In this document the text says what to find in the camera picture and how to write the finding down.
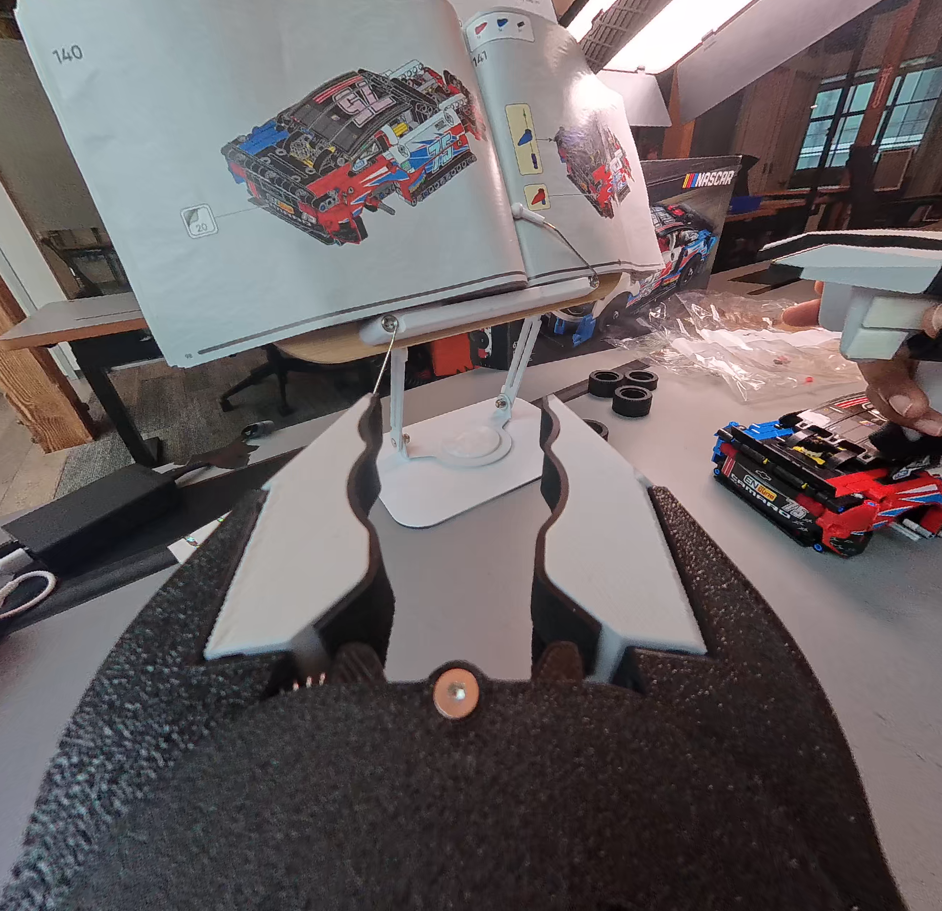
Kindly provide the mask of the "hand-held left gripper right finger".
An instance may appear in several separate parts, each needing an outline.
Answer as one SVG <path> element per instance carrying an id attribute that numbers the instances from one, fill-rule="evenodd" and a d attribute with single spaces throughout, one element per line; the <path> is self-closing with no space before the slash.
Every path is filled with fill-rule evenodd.
<path id="1" fill-rule="evenodd" d="M 639 651 L 702 659 L 708 645 L 652 486 L 556 395 L 541 400 L 531 588 L 534 657 L 570 644 L 590 681 L 634 685 Z"/>

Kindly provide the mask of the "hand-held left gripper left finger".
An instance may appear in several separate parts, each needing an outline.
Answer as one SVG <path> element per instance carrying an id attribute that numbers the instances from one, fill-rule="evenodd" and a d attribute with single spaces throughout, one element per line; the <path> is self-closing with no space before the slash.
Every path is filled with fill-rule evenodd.
<path id="1" fill-rule="evenodd" d="M 366 394 L 265 484 L 207 661 L 287 654 L 318 677 L 363 644 L 386 662 L 394 592 L 370 520 L 382 444 L 382 402 Z"/>

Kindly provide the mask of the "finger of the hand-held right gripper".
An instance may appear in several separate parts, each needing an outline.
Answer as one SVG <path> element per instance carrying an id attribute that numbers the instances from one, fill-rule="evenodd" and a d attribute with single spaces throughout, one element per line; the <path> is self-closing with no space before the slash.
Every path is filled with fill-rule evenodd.
<path id="1" fill-rule="evenodd" d="M 940 250 L 900 246 L 816 246 L 771 259 L 805 279 L 906 295 L 928 292 L 941 268 Z"/>
<path id="2" fill-rule="evenodd" d="M 759 255 L 794 255 L 823 245 L 896 247 L 941 251 L 941 232 L 919 229 L 815 231 L 771 242 Z"/>

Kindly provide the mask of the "red blue brick toy car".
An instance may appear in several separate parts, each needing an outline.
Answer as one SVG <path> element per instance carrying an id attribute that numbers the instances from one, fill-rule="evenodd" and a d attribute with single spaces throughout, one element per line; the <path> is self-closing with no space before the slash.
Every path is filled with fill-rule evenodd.
<path id="1" fill-rule="evenodd" d="M 940 438 L 887 421 L 861 392 L 715 436 L 716 481 L 805 547 L 849 559 L 888 529 L 940 537 Z"/>

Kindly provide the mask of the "toy car instruction booklet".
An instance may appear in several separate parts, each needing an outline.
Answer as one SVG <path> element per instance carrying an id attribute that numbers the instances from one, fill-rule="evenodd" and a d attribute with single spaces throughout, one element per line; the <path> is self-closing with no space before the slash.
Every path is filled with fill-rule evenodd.
<path id="1" fill-rule="evenodd" d="M 662 268 L 623 98 L 558 21 L 447 0 L 14 15 L 171 365 Z"/>

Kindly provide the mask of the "person's right hand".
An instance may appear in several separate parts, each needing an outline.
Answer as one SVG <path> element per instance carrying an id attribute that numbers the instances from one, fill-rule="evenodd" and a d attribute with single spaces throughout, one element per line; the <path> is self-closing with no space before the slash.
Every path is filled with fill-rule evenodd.
<path id="1" fill-rule="evenodd" d="M 792 328 L 818 325 L 820 297 L 793 305 L 782 314 L 782 323 Z M 922 316 L 922 328 L 935 339 L 941 328 L 941 305 L 932 305 Z M 924 390 L 914 380 L 916 366 L 905 352 L 892 360 L 856 363 L 866 384 L 866 393 L 875 408 L 889 421 L 931 437 L 941 435 L 941 413 L 932 406 Z"/>

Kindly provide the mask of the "clear plastic bag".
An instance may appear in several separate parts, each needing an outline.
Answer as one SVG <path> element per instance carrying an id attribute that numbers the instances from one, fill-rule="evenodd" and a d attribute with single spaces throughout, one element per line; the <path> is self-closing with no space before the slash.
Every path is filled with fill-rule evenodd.
<path id="1" fill-rule="evenodd" d="M 760 295 L 675 293 L 611 322 L 603 336 L 674 374 L 710 377 L 744 403 L 857 382 L 859 369 L 840 354 L 836 333 L 787 326 L 783 313 L 792 306 Z"/>

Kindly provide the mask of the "black toy car set box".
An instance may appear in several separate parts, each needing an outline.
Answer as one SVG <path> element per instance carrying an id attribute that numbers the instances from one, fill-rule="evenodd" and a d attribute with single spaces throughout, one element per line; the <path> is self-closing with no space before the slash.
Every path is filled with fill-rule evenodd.
<path id="1" fill-rule="evenodd" d="M 646 319 L 670 295 L 704 290 L 712 274 L 724 223 L 742 167 L 739 155 L 642 162 L 662 268 L 642 279 L 622 280 L 587 310 L 545 316 L 533 363 L 548 363 L 612 347 L 609 338 L 646 332 Z"/>

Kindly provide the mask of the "white metal book stand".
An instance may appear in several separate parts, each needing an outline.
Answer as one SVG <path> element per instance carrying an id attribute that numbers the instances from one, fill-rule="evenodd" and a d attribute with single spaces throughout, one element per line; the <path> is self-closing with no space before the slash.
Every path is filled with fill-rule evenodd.
<path id="1" fill-rule="evenodd" d="M 430 528 L 535 481 L 543 469 L 538 409 L 517 396 L 542 314 L 608 296 L 621 271 L 451 304 L 408 309 L 280 341 L 313 363 L 391 358 L 389 434 L 378 455 L 381 500 L 408 528 Z M 512 362 L 494 399 L 404 423 L 407 348 L 465 332 L 524 321 Z"/>

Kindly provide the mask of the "black office chair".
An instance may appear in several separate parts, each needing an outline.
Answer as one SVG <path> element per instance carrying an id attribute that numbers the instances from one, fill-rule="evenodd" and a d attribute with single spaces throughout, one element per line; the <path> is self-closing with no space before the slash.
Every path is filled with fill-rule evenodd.
<path id="1" fill-rule="evenodd" d="M 218 398 L 218 406 L 222 412 L 228 413 L 234 410 L 232 398 L 235 395 L 273 376 L 278 386 L 278 413 L 282 417 L 287 417 L 293 413 L 293 407 L 288 403 L 288 376 L 291 373 L 315 373 L 325 368 L 324 364 L 306 361 L 294 355 L 286 354 L 274 344 L 265 346 L 264 353 L 265 363 L 253 368 L 249 375 L 230 387 Z"/>

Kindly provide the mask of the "black power adapter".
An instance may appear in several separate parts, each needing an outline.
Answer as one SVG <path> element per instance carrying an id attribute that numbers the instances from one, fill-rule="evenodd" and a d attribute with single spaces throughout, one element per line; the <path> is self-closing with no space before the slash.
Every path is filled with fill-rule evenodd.
<path id="1" fill-rule="evenodd" d="M 36 564 L 63 575 L 177 508 L 183 470 L 131 464 L 2 527 L 2 573 Z"/>

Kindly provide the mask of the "orange object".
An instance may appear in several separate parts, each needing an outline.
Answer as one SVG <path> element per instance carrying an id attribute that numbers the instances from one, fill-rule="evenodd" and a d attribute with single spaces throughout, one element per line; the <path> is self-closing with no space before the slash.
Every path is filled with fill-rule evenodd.
<path id="1" fill-rule="evenodd" d="M 432 373 L 436 378 L 454 376 L 474 369 L 469 335 L 455 334 L 429 342 Z"/>

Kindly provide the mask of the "ceiling light panel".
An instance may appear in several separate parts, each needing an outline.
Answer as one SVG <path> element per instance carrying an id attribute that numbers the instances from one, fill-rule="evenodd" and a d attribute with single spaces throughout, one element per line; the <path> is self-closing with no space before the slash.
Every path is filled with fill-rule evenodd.
<path id="1" fill-rule="evenodd" d="M 660 73 L 757 0 L 575 0 L 560 23 L 595 70 Z"/>

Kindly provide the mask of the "background wooden table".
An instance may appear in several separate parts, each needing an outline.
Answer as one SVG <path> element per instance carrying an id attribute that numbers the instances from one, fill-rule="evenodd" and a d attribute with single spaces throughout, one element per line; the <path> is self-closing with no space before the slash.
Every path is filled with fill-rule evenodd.
<path id="1" fill-rule="evenodd" d="M 119 367 L 161 360 L 163 355 L 132 292 L 53 302 L 3 334 L 3 351 L 67 344 L 91 392 L 135 462 L 164 462 L 158 437 L 144 439 L 109 374 Z"/>

